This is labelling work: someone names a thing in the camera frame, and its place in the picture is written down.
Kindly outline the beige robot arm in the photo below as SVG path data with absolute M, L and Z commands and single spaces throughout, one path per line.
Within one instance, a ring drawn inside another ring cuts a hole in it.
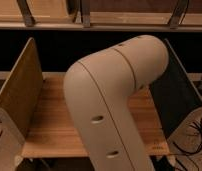
M 158 79 L 168 63 L 165 44 L 142 35 L 90 54 L 68 69 L 66 104 L 95 171 L 155 171 L 127 102 Z

